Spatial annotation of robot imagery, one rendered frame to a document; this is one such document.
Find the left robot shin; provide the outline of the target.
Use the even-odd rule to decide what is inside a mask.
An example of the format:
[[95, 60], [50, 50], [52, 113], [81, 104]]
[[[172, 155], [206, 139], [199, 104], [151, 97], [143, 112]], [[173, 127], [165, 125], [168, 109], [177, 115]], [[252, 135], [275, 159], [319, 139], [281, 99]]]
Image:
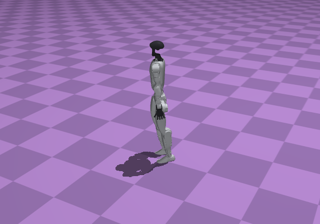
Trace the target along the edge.
[[162, 143], [166, 152], [167, 158], [171, 157], [171, 146], [172, 146], [172, 133], [170, 130], [165, 131], [164, 136], [161, 134]]

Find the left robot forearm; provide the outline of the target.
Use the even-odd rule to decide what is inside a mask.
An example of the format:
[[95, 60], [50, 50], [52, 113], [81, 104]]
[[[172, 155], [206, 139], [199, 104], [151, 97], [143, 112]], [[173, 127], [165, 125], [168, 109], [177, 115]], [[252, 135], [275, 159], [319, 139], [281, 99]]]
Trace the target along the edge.
[[161, 89], [159, 86], [155, 86], [154, 91], [155, 91], [154, 95], [155, 95], [155, 101], [156, 101], [155, 103], [157, 105], [157, 109], [161, 109], [162, 108], [162, 106], [161, 106]]

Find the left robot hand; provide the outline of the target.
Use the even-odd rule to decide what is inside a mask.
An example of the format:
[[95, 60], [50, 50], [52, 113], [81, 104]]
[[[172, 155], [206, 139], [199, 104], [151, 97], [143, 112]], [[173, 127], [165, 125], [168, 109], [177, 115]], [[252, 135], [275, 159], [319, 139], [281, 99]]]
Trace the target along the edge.
[[[157, 120], [158, 119], [163, 119], [163, 118], [165, 118], [164, 117], [164, 113], [163, 113], [163, 111], [162, 111], [162, 104], [161, 104], [161, 109], [157, 109], [157, 105], [156, 105], [156, 114], [155, 114], [155, 116], [157, 115]], [[155, 117], [154, 116], [154, 117]], [[163, 116], [163, 117], [162, 117]]]

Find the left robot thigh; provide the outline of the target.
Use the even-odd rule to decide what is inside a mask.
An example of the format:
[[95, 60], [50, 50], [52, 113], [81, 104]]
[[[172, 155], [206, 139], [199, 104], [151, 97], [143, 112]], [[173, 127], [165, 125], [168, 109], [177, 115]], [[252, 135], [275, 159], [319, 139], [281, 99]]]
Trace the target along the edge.
[[[162, 104], [162, 108], [163, 108], [162, 111], [164, 112], [164, 118], [163, 118], [163, 116], [162, 116], [162, 119], [161, 119], [161, 117], [160, 117], [160, 119], [158, 117], [158, 120], [157, 120], [157, 115], [156, 115], [155, 121], [156, 121], [156, 124], [157, 124], [157, 127], [158, 127], [159, 131], [164, 136], [165, 135], [165, 131], [167, 131], [167, 130], [171, 131], [171, 129], [166, 127], [165, 112], [168, 111], [168, 105], [163, 100], [161, 100], [161, 104]], [[157, 111], [157, 109], [155, 109], [155, 113], [156, 113], [156, 111]]]

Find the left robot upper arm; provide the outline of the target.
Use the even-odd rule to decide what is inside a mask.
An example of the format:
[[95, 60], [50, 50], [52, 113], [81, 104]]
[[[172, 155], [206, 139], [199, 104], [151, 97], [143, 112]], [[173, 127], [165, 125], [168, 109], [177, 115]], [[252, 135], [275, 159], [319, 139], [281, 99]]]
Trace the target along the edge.
[[153, 64], [153, 66], [151, 67], [152, 70], [152, 74], [153, 74], [153, 80], [155, 82], [155, 84], [153, 85], [152, 89], [154, 90], [155, 86], [159, 86], [161, 88], [161, 79], [160, 79], [160, 66], [158, 63]]

